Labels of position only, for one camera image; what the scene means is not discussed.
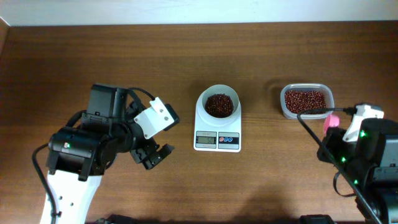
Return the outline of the pink measuring scoop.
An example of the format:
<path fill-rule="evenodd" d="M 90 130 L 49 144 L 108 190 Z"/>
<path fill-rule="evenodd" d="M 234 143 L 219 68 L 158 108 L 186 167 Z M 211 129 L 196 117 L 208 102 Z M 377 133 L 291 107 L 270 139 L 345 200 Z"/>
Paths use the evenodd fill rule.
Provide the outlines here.
<path fill-rule="evenodd" d="M 335 114 L 326 117 L 323 124 L 323 133 L 326 135 L 328 128 L 337 128 L 340 125 L 340 118 Z"/>

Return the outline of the clear plastic container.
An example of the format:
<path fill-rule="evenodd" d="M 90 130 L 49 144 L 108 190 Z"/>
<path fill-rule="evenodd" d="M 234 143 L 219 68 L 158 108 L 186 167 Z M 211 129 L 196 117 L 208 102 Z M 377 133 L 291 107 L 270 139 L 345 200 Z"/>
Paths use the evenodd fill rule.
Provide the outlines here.
<path fill-rule="evenodd" d="M 288 84 L 287 86 L 283 87 L 280 92 L 280 105 L 283 111 L 284 116 L 287 119 L 297 119 L 297 114 L 291 112 L 291 110 L 287 107 L 287 102 L 285 100 L 285 94 L 290 91 L 319 91 L 323 93 L 325 98 L 325 103 L 327 108 L 332 108 L 335 105 L 334 97 L 332 91 L 324 84 L 320 83 L 293 83 Z"/>

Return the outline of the white round bowl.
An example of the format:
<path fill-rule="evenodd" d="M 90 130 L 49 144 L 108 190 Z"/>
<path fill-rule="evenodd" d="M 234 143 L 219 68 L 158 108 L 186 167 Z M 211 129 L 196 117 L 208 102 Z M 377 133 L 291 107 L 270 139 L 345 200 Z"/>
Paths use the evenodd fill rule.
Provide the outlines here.
<path fill-rule="evenodd" d="M 211 95 L 215 94 L 225 94 L 230 96 L 230 98 L 233 101 L 234 105 L 234 110 L 232 115 L 226 117 L 226 118 L 215 118 L 209 115 L 205 111 L 205 103 Z M 235 92 L 233 88 L 231 88 L 228 85 L 213 85 L 209 88 L 207 88 L 201 95 L 200 98 L 197 101 L 197 113 L 200 114 L 204 119 L 210 120 L 210 119 L 215 119 L 215 120 L 227 120 L 227 119 L 236 119 L 241 117 L 241 104 L 239 100 L 238 94 Z"/>

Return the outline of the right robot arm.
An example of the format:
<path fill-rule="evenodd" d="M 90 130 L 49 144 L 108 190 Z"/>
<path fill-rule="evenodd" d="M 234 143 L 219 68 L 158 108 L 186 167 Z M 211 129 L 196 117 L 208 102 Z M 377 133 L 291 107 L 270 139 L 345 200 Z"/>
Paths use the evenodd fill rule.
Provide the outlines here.
<path fill-rule="evenodd" d="M 397 123 L 354 118 L 347 130 L 328 128 L 316 139 L 318 159 L 333 164 L 336 178 L 353 189 L 358 210 L 369 223 L 397 223 Z"/>

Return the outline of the red beans in bowl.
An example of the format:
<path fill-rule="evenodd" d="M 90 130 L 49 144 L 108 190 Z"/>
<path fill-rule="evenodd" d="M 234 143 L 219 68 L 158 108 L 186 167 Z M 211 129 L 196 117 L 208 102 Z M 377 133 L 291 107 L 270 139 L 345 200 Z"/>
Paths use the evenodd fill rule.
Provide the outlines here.
<path fill-rule="evenodd" d="M 211 95 L 205 103 L 205 111 L 215 118 L 226 118 L 232 115 L 233 110 L 233 101 L 225 94 Z"/>

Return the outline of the white digital kitchen scale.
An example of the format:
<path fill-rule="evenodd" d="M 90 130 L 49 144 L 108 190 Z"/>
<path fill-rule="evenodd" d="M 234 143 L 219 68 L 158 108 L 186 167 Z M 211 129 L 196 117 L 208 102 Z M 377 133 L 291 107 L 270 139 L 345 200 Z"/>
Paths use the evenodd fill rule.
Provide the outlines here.
<path fill-rule="evenodd" d="M 205 110 L 200 97 L 195 110 L 193 148 L 196 151 L 239 152 L 242 149 L 241 104 L 233 102 L 234 111 L 226 118 L 215 118 Z"/>

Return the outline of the red adzuki beans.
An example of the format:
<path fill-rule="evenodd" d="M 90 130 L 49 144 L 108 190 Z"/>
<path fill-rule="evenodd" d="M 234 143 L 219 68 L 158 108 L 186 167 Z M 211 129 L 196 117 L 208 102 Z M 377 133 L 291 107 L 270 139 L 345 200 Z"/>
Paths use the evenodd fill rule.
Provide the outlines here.
<path fill-rule="evenodd" d="M 291 113 L 326 108 L 325 96 L 320 91 L 289 90 L 284 95 L 285 105 Z"/>

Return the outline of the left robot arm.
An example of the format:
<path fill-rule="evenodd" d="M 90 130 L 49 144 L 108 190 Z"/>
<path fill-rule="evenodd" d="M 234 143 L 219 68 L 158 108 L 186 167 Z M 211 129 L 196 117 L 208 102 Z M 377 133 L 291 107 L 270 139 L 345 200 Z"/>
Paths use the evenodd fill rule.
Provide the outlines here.
<path fill-rule="evenodd" d="M 160 146 L 154 136 L 179 122 L 170 104 L 150 97 L 149 107 L 137 96 L 138 88 L 94 84 L 86 110 L 75 113 L 53 134 L 44 174 L 32 162 L 46 191 L 41 223 L 84 223 L 104 173 L 117 155 L 130 153 L 136 164 L 151 170 L 174 147 Z"/>

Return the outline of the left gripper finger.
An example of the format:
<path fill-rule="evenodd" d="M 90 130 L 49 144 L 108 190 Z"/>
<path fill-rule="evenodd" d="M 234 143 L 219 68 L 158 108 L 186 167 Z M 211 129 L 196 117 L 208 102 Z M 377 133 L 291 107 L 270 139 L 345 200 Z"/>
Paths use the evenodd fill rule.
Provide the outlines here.
<path fill-rule="evenodd" d="M 168 104 L 168 103 L 165 104 L 165 107 L 174 120 L 172 124 L 170 124 L 169 126 L 167 126 L 164 129 L 164 131 L 168 131 L 169 129 L 171 129 L 172 127 L 174 127 L 176 124 L 178 124 L 180 122 L 180 118 L 178 117 L 178 114 L 175 112 L 175 110 L 172 108 L 172 106 L 170 104 Z"/>
<path fill-rule="evenodd" d="M 146 170 L 151 170 L 155 166 L 157 166 L 160 162 L 162 162 L 168 155 L 172 153 L 175 149 L 174 146 L 169 144 L 165 144 L 161 149 L 150 153 L 146 159 L 144 159 L 143 166 Z"/>

